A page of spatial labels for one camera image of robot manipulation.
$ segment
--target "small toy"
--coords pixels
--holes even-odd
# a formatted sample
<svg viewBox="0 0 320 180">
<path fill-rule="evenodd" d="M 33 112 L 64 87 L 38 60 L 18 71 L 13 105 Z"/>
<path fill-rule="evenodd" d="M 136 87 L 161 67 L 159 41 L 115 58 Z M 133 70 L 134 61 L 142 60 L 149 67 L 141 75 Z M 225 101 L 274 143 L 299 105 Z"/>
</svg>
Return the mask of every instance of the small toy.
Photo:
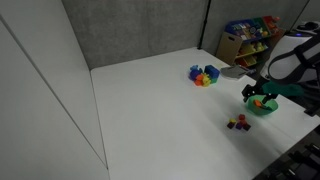
<svg viewBox="0 0 320 180">
<path fill-rule="evenodd" d="M 240 114 L 239 115 L 239 120 L 240 121 L 246 120 L 246 116 L 244 114 Z"/>
<path fill-rule="evenodd" d="M 199 74 L 199 75 L 196 77 L 196 80 L 202 81 L 203 77 L 204 77 L 203 74 Z"/>
<path fill-rule="evenodd" d="M 205 73 L 198 65 L 190 67 L 189 78 L 194 82 L 196 86 L 208 87 L 210 84 L 217 82 L 220 71 L 214 68 L 212 65 L 205 67 Z"/>
<path fill-rule="evenodd" d="M 228 125 L 227 125 L 227 127 L 228 127 L 229 129 L 232 129 L 232 128 L 234 127 L 234 125 L 235 125 L 235 123 L 229 122 Z"/>
<path fill-rule="evenodd" d="M 255 99 L 255 100 L 253 101 L 253 103 L 254 103 L 254 105 L 256 105 L 257 107 L 261 107 L 261 106 L 262 106 L 261 102 L 260 102 L 259 100 L 257 100 L 257 99 Z"/>
<path fill-rule="evenodd" d="M 258 42 L 258 43 L 256 44 L 256 46 L 257 46 L 257 47 L 256 47 L 257 51 L 263 51 L 263 50 L 264 50 L 261 42 Z"/>
<path fill-rule="evenodd" d="M 249 124 L 245 124 L 243 126 L 243 129 L 246 130 L 246 131 L 249 131 L 250 128 L 251 128 L 251 126 Z"/>
<path fill-rule="evenodd" d="M 204 72 L 210 76 L 211 79 L 218 78 L 220 71 L 213 67 L 212 65 L 208 65 L 205 67 Z"/>
<path fill-rule="evenodd" d="M 238 129 L 238 130 L 241 130 L 243 128 L 246 131 L 249 131 L 249 129 L 251 128 L 251 126 L 245 120 L 245 115 L 244 114 L 240 114 L 239 115 L 239 121 L 238 122 L 237 122 L 237 120 L 235 120 L 233 118 L 229 119 L 229 123 L 227 124 L 227 127 L 229 129 L 232 129 L 234 126 L 236 126 L 236 129 Z"/>
<path fill-rule="evenodd" d="M 269 35 L 268 31 L 263 31 L 262 32 L 262 36 L 268 36 L 268 35 Z"/>
<path fill-rule="evenodd" d="M 233 124 L 237 123 L 237 121 L 236 121 L 235 119 L 233 119 L 233 118 L 230 118 L 230 119 L 229 119 L 229 122 L 230 122 L 230 123 L 233 123 Z"/>
<path fill-rule="evenodd" d="M 242 126 L 248 124 L 246 120 L 242 120 L 242 121 L 240 121 L 239 123 L 240 123 Z"/>
<path fill-rule="evenodd" d="M 204 87 L 208 87 L 211 84 L 211 80 L 207 74 L 203 76 L 202 83 Z"/>
<path fill-rule="evenodd" d="M 191 70 L 190 72 L 190 79 L 195 81 L 197 76 L 199 76 L 201 72 L 199 70 Z"/>
<path fill-rule="evenodd" d="M 200 80 L 194 81 L 194 84 L 195 84 L 196 86 L 202 86 L 202 85 L 203 85 L 203 84 L 202 84 L 202 81 L 200 81 Z"/>
<path fill-rule="evenodd" d="M 236 128 L 241 130 L 242 129 L 242 124 L 240 122 L 237 123 Z"/>
</svg>

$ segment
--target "wooden shelf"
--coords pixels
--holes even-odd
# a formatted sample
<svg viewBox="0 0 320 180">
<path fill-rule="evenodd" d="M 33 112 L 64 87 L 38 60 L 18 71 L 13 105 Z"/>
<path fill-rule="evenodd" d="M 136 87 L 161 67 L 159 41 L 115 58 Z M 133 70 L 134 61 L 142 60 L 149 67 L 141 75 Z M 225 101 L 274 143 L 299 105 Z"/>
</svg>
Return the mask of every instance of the wooden shelf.
<svg viewBox="0 0 320 180">
<path fill-rule="evenodd" d="M 253 56 L 247 56 L 245 58 L 237 59 L 235 61 L 236 64 L 240 64 L 244 67 L 250 67 L 257 64 L 256 59 Z"/>
<path fill-rule="evenodd" d="M 247 56 L 254 55 L 254 54 L 258 54 L 258 53 L 261 53 L 261 52 L 263 52 L 263 51 L 265 51 L 267 49 L 268 48 L 266 48 L 264 50 L 261 50 L 261 51 L 254 51 L 254 52 L 251 52 L 251 53 L 247 53 L 247 54 L 243 54 L 243 55 L 240 55 L 240 56 L 236 56 L 236 59 L 247 57 Z"/>
</svg>

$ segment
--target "white tabletop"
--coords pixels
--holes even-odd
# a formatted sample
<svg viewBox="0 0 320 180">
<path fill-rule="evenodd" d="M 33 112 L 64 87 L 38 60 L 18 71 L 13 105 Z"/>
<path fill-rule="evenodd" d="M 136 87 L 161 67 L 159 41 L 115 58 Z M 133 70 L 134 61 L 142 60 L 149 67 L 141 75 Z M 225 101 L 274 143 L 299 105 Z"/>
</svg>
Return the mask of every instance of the white tabletop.
<svg viewBox="0 0 320 180">
<path fill-rule="evenodd" d="M 320 123 L 281 96 L 252 115 L 241 91 L 254 80 L 197 87 L 195 64 L 227 66 L 192 48 L 92 71 L 111 180 L 252 179 Z M 226 127 L 240 113 L 248 132 Z"/>
</svg>

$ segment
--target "colorful toy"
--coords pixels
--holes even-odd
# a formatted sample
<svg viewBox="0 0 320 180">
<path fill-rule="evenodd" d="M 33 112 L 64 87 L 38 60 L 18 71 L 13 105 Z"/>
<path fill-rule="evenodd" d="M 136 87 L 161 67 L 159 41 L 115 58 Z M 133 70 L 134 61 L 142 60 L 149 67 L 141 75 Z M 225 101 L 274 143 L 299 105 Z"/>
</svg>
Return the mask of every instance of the colorful toy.
<svg viewBox="0 0 320 180">
<path fill-rule="evenodd" d="M 208 87 L 210 84 L 214 84 L 218 81 L 220 71 L 214 68 L 212 65 L 205 67 L 205 72 L 198 65 L 190 67 L 189 78 L 194 82 L 196 86 Z"/>
<path fill-rule="evenodd" d="M 257 100 L 257 99 L 255 99 L 255 100 L 253 101 L 253 103 L 254 103 L 254 105 L 256 105 L 257 107 L 261 107 L 261 106 L 262 106 L 261 102 L 260 102 L 259 100 Z"/>
<path fill-rule="evenodd" d="M 240 120 L 240 121 L 246 120 L 246 116 L 245 116 L 244 114 L 240 114 L 240 115 L 239 115 L 239 120 Z"/>
<path fill-rule="evenodd" d="M 237 121 L 235 119 L 231 118 L 231 119 L 229 119 L 229 123 L 228 123 L 227 127 L 229 129 L 232 129 L 234 127 L 234 125 L 236 125 L 236 123 L 237 123 Z"/>
<path fill-rule="evenodd" d="M 211 79 L 218 78 L 220 75 L 220 71 L 213 67 L 212 65 L 208 65 L 204 68 L 204 72 L 210 76 Z"/>
<path fill-rule="evenodd" d="M 198 65 L 194 65 L 190 68 L 190 79 L 192 81 L 195 81 L 197 76 L 200 75 L 202 73 L 202 69 L 198 69 Z"/>
<path fill-rule="evenodd" d="M 230 119 L 229 119 L 229 122 L 230 122 L 230 123 L 233 123 L 233 124 L 237 123 L 237 121 L 236 121 L 235 119 L 233 119 L 233 118 L 230 118 Z"/>
<path fill-rule="evenodd" d="M 263 31 L 262 32 L 262 36 L 268 36 L 268 35 L 269 35 L 268 31 Z"/>
<path fill-rule="evenodd" d="M 239 115 L 239 121 L 237 122 L 235 119 L 230 118 L 229 123 L 227 124 L 227 127 L 229 129 L 232 129 L 234 126 L 236 126 L 236 129 L 241 130 L 242 128 L 246 131 L 249 131 L 251 126 L 248 124 L 248 122 L 245 120 L 246 116 L 244 114 Z"/>
<path fill-rule="evenodd" d="M 241 130 L 242 129 L 242 124 L 240 122 L 237 123 L 236 128 Z"/>
<path fill-rule="evenodd" d="M 251 126 L 249 124 L 245 124 L 243 126 L 243 129 L 246 130 L 246 131 L 249 131 L 250 128 L 251 128 Z"/>
<path fill-rule="evenodd" d="M 234 125 L 235 125 L 235 123 L 229 122 L 228 125 L 227 125 L 227 127 L 228 127 L 229 129 L 232 129 L 232 128 L 234 127 Z"/>
</svg>

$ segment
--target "blue toy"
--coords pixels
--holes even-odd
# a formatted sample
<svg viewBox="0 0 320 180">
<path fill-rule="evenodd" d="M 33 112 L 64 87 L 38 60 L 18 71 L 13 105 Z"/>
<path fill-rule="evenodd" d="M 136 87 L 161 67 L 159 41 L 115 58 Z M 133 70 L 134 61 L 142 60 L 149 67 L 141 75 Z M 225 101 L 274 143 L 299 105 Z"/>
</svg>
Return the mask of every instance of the blue toy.
<svg viewBox="0 0 320 180">
<path fill-rule="evenodd" d="M 203 73 L 201 68 L 198 69 L 198 65 L 193 65 L 190 67 L 190 79 L 195 81 L 197 76 Z"/>
<path fill-rule="evenodd" d="M 212 65 L 208 65 L 205 67 L 204 72 L 210 76 L 211 79 L 218 79 L 220 75 L 220 71 L 213 67 Z"/>
<path fill-rule="evenodd" d="M 207 65 L 205 72 L 198 65 L 193 65 L 190 67 L 189 78 L 196 86 L 208 87 L 217 82 L 219 74 L 220 71 L 212 65 Z"/>
</svg>

